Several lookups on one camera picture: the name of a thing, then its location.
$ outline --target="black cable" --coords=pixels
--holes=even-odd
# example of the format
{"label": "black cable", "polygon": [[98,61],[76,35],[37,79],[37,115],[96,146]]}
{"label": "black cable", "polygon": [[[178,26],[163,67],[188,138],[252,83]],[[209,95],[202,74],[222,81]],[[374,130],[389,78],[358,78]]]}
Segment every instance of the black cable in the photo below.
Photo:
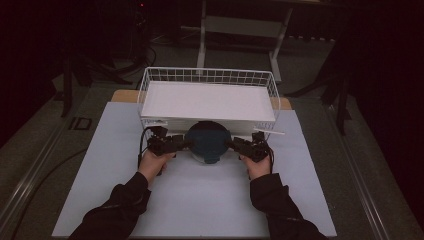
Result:
{"label": "black cable", "polygon": [[27,212],[27,210],[28,210],[28,208],[29,208],[29,206],[31,205],[31,202],[32,202],[32,200],[34,199],[34,196],[37,194],[37,192],[38,192],[38,190],[40,189],[40,187],[43,185],[43,183],[44,183],[44,181],[46,181],[47,180],[47,178],[54,172],[54,171],[56,171],[60,166],[62,166],[64,163],[66,163],[67,161],[69,161],[70,159],[72,159],[72,158],[74,158],[74,157],[76,157],[76,156],[78,156],[79,154],[81,154],[81,153],[83,153],[83,152],[85,152],[85,151],[87,151],[87,148],[85,148],[85,149],[82,149],[82,150],[80,150],[80,151],[78,151],[78,152],[76,152],[76,153],[74,153],[73,155],[71,155],[70,157],[67,157],[65,160],[63,160],[62,162],[60,162],[58,165],[56,165],[54,168],[52,168],[48,173],[47,173],[47,175],[46,176],[44,176],[44,178],[40,181],[40,183],[35,187],[35,189],[34,189],[34,192],[33,192],[33,194],[31,195],[31,197],[29,198],[29,200],[28,200],[28,202],[26,203],[26,205],[25,205],[25,208],[22,210],[22,213],[21,213],[21,217],[19,218],[19,220],[18,220],[18,222],[17,222],[17,225],[16,225],[16,227],[15,227],[15,229],[14,229],[14,231],[13,231],[13,235],[12,235],[12,240],[13,239],[15,239],[15,237],[16,237],[16,234],[18,233],[18,230],[19,230],[19,227],[20,227],[20,225],[22,224],[22,220],[24,219],[24,217],[25,217],[25,213]]}

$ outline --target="white board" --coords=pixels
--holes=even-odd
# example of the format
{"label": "white board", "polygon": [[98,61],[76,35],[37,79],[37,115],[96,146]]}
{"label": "white board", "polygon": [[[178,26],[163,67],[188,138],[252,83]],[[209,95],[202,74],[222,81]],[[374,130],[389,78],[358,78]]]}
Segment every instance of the white board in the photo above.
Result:
{"label": "white board", "polygon": [[[271,135],[275,172],[305,219],[335,236],[322,189],[294,111],[281,111]],[[84,214],[101,205],[118,183],[135,173],[141,134],[137,104],[108,103],[53,231],[67,237]],[[246,168],[228,151],[214,165],[178,152],[152,187],[148,210],[131,236],[146,238],[265,238],[266,218],[251,205]]]}
{"label": "white board", "polygon": [[150,81],[142,118],[274,122],[266,87]]}

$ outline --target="metal stand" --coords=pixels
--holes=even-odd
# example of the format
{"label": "metal stand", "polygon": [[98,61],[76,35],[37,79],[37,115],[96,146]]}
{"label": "metal stand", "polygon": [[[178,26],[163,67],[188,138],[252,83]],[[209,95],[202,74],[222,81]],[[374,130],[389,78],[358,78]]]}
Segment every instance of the metal stand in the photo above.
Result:
{"label": "metal stand", "polygon": [[277,56],[280,51],[281,45],[286,34],[287,26],[293,12],[293,8],[287,10],[285,20],[283,23],[248,20],[238,18],[227,18],[219,16],[208,16],[206,14],[206,0],[202,4],[202,20],[200,27],[200,48],[197,57],[197,68],[204,68],[206,57],[205,38],[206,31],[219,32],[229,34],[242,34],[258,37],[277,37],[277,44],[273,51],[269,53],[269,60],[271,64],[272,73],[276,83],[281,83],[280,69],[278,67]]}

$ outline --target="hand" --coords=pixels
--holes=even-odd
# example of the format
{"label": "hand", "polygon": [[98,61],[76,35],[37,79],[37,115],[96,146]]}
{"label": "hand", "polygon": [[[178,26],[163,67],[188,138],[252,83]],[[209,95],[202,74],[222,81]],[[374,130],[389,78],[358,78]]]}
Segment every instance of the hand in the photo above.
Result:
{"label": "hand", "polygon": [[250,180],[254,180],[258,177],[271,173],[271,159],[269,158],[269,155],[257,163],[243,155],[240,155],[240,159],[247,166],[247,173],[249,174]]}
{"label": "hand", "polygon": [[174,156],[175,153],[167,153],[158,157],[151,151],[146,150],[140,161],[138,171],[146,177],[150,185],[160,170],[165,170],[166,163]]}

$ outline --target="dark background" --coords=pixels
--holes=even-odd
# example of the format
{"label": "dark background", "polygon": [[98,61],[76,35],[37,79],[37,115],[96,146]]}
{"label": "dark background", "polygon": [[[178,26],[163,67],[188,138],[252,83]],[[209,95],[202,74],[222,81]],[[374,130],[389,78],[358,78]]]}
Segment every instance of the dark background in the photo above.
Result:
{"label": "dark background", "polygon": [[[151,5],[146,3],[151,6],[151,21],[172,35],[178,34],[175,25],[199,25],[199,2],[180,1],[178,5],[177,1],[162,0]],[[71,4],[71,1],[7,0],[1,3],[0,146],[55,94],[51,79],[62,71],[61,50],[70,32],[84,33],[77,36],[83,48],[98,61],[107,61],[111,46],[104,46],[104,42],[99,41],[105,34],[99,24],[104,23],[95,13],[90,15],[93,5],[76,3],[83,4],[83,1]],[[218,5],[215,10],[228,11],[232,6],[221,7]],[[251,8],[247,6],[239,11],[252,13]],[[423,3],[389,2],[372,14],[346,15],[350,10],[346,7],[301,8],[292,16],[288,33],[304,36],[305,40],[314,36],[338,39],[341,33],[350,36],[336,42],[331,60],[338,61],[339,66],[344,64],[336,70],[354,70],[349,91],[356,97],[393,175],[423,227],[424,132],[420,118],[423,115],[420,83],[424,68]],[[74,25],[69,25],[68,19],[78,14],[91,20],[78,22],[76,18]],[[346,16],[353,18],[347,21]]]}

